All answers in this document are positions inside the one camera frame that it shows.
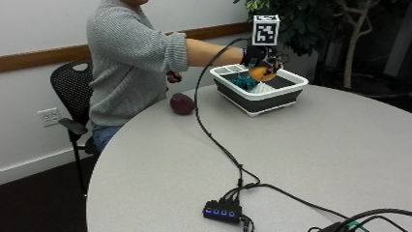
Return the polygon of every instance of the orange object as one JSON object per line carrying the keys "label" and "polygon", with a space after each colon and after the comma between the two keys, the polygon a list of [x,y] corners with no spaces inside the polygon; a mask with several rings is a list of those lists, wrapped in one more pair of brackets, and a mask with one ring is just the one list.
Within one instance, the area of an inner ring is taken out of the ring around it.
{"label": "orange object", "polygon": [[257,81],[268,81],[276,77],[273,68],[257,67],[248,70],[249,77]]}

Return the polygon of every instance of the power cord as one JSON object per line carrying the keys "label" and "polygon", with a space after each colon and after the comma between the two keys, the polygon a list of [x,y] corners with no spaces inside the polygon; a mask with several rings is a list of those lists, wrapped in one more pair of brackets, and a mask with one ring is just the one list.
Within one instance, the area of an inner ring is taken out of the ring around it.
{"label": "power cord", "polygon": [[387,217],[383,216],[372,216],[368,219],[365,219],[360,224],[357,224],[348,232],[356,232],[356,230],[365,224],[368,223],[371,220],[373,219],[383,219],[385,220],[392,226],[395,226],[401,232],[408,232],[399,224],[396,224],[391,219],[388,219]]}
{"label": "power cord", "polygon": [[[244,169],[244,165],[240,164],[235,158],[235,156],[232,155],[232,153],[227,150],[227,148],[217,142],[217,140],[212,137],[211,133],[208,132],[207,130],[207,127],[201,121],[201,117],[200,117],[200,113],[199,113],[199,105],[197,105],[197,92],[199,92],[199,87],[200,87],[200,83],[201,83],[201,79],[203,79],[203,76],[207,72],[207,69],[208,67],[212,66],[212,63],[215,62],[215,60],[219,58],[219,56],[223,54],[223,52],[228,49],[228,47],[237,43],[239,41],[247,41],[248,39],[236,39],[233,40],[220,51],[219,53],[215,55],[215,57],[211,59],[211,61],[208,62],[208,64],[205,65],[204,69],[203,69],[203,72],[201,72],[201,75],[199,77],[199,81],[197,81],[197,84],[196,84],[196,89],[195,89],[195,112],[196,112],[196,119],[197,119],[197,122],[199,122],[199,125],[200,127],[203,128],[203,131],[205,132],[205,135],[208,136],[208,138],[213,141],[213,143],[216,144],[216,146],[221,149],[221,151],[224,152],[224,154],[227,155],[227,157],[229,158],[229,160],[232,161],[232,163],[235,164],[235,166],[240,169],[240,179],[239,179],[239,184],[237,184],[237,187],[231,189],[225,194],[224,196],[220,198],[220,201],[221,202],[227,202],[229,201],[232,204],[235,205],[240,205],[240,192],[243,189],[253,189],[253,188],[269,188],[269,189],[273,189],[276,191],[279,191],[280,193],[283,193],[284,195],[287,195],[288,197],[291,197],[292,199],[297,200],[299,202],[301,202],[303,204],[305,204],[307,206],[309,207],[313,207],[321,211],[325,211],[328,212],[329,214],[340,217],[340,218],[344,218],[345,220],[340,223],[340,222],[336,222],[333,223],[331,226],[328,226],[327,228],[324,229],[320,229],[319,227],[312,227],[309,229],[309,232],[312,232],[315,229],[319,230],[319,232],[341,232],[341,231],[348,231],[347,228],[348,228],[348,224],[351,224],[351,222],[356,222],[357,219],[360,218],[365,218],[368,216],[372,216],[369,217],[368,219],[365,219],[361,223],[359,223],[348,232],[355,232],[359,228],[361,228],[364,231],[367,231],[361,226],[368,223],[371,220],[376,219],[376,218],[380,218],[380,219],[384,219],[388,223],[391,223],[400,231],[403,232],[407,232],[407,230],[404,228],[400,227],[400,225],[397,225],[393,221],[391,221],[388,218],[383,217],[383,216],[376,216],[377,214],[384,214],[384,213],[393,213],[393,214],[401,214],[401,215],[407,215],[407,216],[411,216],[412,217],[412,212],[409,211],[404,211],[404,210],[399,210],[399,209],[379,209],[379,210],[372,210],[369,212],[365,212],[365,213],[361,213],[353,217],[347,217],[344,216],[343,214],[327,209],[327,208],[323,208],[321,206],[303,200],[301,198],[296,197],[295,195],[292,195],[291,193],[288,193],[287,191],[284,191],[283,189],[269,185],[269,184],[260,184],[260,179],[259,177],[252,174],[249,171],[247,171]],[[247,173],[251,177],[255,178],[256,180],[256,183],[249,183],[244,186],[244,178],[243,178],[243,172]],[[251,232],[253,232],[255,230],[255,224],[253,224],[253,221],[252,219],[245,216],[245,215],[241,215],[241,221],[244,222],[244,232],[248,232],[249,230],[249,225],[251,225]]]}

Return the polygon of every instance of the white round table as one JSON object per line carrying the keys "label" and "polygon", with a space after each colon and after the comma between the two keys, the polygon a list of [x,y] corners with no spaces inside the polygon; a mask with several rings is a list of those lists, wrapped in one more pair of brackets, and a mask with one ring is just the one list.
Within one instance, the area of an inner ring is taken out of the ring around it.
{"label": "white round table", "polygon": [[[195,91],[185,93],[193,97]],[[204,218],[209,200],[236,187],[239,169],[169,99],[120,129],[95,166],[89,232],[240,232]],[[412,210],[412,114],[368,98],[308,85],[291,107],[253,118],[219,94],[199,90],[205,128],[244,169],[304,200],[348,217],[379,208]],[[244,174],[244,182],[253,179]],[[255,231],[308,231],[343,219],[269,188],[241,192]],[[388,215],[412,230],[412,218]],[[396,231],[384,221],[369,231]]]}

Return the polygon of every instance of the person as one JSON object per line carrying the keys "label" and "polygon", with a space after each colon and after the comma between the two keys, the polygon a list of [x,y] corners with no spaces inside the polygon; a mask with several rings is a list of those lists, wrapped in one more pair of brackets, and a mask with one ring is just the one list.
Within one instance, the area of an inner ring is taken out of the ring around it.
{"label": "person", "polygon": [[[149,0],[101,0],[88,19],[87,36],[93,60],[91,121],[101,152],[128,120],[167,98],[168,82],[180,72],[204,67],[224,45],[165,35],[153,29],[141,5]],[[239,64],[244,49],[228,47],[213,66]]]}

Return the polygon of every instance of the dark floor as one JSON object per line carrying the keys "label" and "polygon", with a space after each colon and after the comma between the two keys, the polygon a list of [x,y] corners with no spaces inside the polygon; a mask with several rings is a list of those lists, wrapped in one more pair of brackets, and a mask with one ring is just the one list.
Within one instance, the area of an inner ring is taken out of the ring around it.
{"label": "dark floor", "polygon": [[[96,158],[83,159],[89,182]],[[75,162],[0,186],[0,231],[87,232]]]}

